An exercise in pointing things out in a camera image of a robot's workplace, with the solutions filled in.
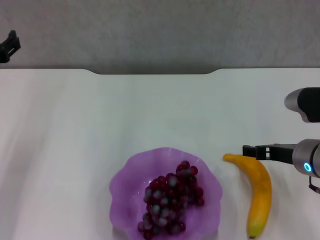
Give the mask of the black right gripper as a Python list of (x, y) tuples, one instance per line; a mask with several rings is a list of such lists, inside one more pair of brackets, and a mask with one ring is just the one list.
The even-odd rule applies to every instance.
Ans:
[(293, 164), (293, 151), (296, 146), (296, 144), (243, 145), (242, 155), (256, 160), (272, 160)]

